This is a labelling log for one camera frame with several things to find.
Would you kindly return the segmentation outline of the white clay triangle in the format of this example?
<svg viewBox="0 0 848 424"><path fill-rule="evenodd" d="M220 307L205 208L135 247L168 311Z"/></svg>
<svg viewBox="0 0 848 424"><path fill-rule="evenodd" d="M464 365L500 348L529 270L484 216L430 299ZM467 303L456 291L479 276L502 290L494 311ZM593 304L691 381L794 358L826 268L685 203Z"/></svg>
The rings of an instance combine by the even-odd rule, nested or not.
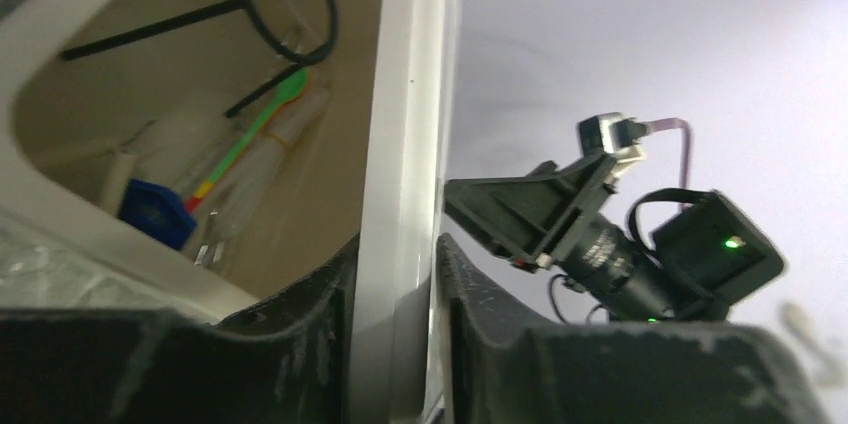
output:
<svg viewBox="0 0 848 424"><path fill-rule="evenodd" d="M101 210L110 215L118 213L136 161L137 155L125 149L117 149L112 153L98 199L98 207Z"/></svg>

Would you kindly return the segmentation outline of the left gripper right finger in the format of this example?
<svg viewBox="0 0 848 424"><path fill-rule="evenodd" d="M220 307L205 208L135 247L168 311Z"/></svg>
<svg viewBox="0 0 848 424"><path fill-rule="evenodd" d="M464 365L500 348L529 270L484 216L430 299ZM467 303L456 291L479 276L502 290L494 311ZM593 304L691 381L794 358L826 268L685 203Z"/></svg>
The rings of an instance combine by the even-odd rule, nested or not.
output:
<svg viewBox="0 0 848 424"><path fill-rule="evenodd" d="M437 242L451 423L825 423L791 351L715 323L559 324Z"/></svg>

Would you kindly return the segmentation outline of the graduated cylinder blue base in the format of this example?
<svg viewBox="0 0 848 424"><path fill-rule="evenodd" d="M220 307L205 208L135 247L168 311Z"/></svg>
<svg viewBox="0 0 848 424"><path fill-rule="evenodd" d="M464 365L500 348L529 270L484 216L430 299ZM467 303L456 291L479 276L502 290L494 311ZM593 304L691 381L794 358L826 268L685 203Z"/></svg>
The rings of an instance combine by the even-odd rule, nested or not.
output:
<svg viewBox="0 0 848 424"><path fill-rule="evenodd" d="M180 251L196 229L197 222L171 189L140 179L131 179L117 217L145 235Z"/></svg>

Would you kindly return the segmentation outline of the beige plastic bin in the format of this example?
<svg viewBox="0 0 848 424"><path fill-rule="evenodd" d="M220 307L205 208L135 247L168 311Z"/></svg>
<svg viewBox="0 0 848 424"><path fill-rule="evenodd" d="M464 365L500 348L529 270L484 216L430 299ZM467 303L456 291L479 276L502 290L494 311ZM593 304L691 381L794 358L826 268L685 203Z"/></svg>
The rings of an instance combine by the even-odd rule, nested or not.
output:
<svg viewBox="0 0 848 424"><path fill-rule="evenodd" d="M1 313L215 325L357 239L342 423L415 421L459 20L459 0L1 0ZM98 207L117 149L184 204L301 69L328 106L210 268L209 194L180 251Z"/></svg>

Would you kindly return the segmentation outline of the clear plastic pipettes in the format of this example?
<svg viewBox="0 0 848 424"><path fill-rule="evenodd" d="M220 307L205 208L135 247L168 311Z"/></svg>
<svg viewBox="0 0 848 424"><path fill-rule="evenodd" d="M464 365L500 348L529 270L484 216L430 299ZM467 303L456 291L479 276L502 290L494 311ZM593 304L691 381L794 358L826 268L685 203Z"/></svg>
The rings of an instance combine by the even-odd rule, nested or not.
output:
<svg viewBox="0 0 848 424"><path fill-rule="evenodd" d="M243 157L223 176L207 196L217 212L215 239L239 234L262 202L271 183L306 128L327 108L331 91L312 88L281 106L252 140Z"/></svg>

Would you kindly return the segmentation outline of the metal crucible tongs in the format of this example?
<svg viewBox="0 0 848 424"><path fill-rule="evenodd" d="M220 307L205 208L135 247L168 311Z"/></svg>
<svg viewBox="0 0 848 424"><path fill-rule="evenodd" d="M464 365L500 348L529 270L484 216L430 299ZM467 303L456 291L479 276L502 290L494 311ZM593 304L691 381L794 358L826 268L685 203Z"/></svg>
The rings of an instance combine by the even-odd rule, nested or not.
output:
<svg viewBox="0 0 848 424"><path fill-rule="evenodd" d="M207 215L201 242L193 264L203 268L210 268L213 264L217 263L222 258L225 241L226 237L221 222L221 213L218 209L212 209Z"/></svg>

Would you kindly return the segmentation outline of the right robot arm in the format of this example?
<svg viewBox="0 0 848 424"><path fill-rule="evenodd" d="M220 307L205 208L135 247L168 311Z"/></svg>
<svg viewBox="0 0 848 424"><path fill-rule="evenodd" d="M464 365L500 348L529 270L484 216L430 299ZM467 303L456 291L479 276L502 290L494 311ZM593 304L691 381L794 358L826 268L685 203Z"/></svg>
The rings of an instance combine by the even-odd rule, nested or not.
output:
<svg viewBox="0 0 848 424"><path fill-rule="evenodd" d="M717 190L646 194L646 204L679 206L649 236L636 208L613 224L602 207L614 164L596 152L518 177L453 179L444 210L491 255L528 273L559 268L566 287L619 321L722 321L784 271L771 240Z"/></svg>

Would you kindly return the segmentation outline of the red plastic spatula spoon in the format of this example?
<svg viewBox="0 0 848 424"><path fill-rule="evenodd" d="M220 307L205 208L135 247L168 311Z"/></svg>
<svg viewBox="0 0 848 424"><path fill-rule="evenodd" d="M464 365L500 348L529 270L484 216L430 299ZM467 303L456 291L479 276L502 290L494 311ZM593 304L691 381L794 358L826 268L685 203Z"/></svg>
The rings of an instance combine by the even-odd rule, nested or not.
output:
<svg viewBox="0 0 848 424"><path fill-rule="evenodd" d="M222 154L215 155L215 160L212 161L213 166L208 172L202 173L199 183L192 188L192 192L185 199L184 209L187 213L192 214L195 211L272 118L308 89L310 74L310 70L301 69L283 80L277 86L274 96L266 107L244 129L237 129L236 139Z"/></svg>

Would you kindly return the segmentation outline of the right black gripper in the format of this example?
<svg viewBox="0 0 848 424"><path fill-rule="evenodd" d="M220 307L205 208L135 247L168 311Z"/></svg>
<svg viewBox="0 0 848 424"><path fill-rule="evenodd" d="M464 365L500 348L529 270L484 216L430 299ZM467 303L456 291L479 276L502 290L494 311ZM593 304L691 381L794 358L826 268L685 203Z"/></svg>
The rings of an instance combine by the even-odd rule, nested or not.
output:
<svg viewBox="0 0 848 424"><path fill-rule="evenodd" d="M596 152L562 168L545 161L524 176L453 179L444 186L444 212L493 256L548 268L565 261L600 217L615 164Z"/></svg>

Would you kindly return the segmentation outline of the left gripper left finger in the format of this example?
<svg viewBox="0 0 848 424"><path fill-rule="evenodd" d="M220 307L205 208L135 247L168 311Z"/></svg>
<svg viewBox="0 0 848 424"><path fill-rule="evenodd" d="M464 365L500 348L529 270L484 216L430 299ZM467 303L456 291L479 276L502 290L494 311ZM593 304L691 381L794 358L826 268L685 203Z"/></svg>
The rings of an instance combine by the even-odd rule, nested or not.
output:
<svg viewBox="0 0 848 424"><path fill-rule="evenodd" d="M359 242L218 324L5 309L5 423L342 423Z"/></svg>

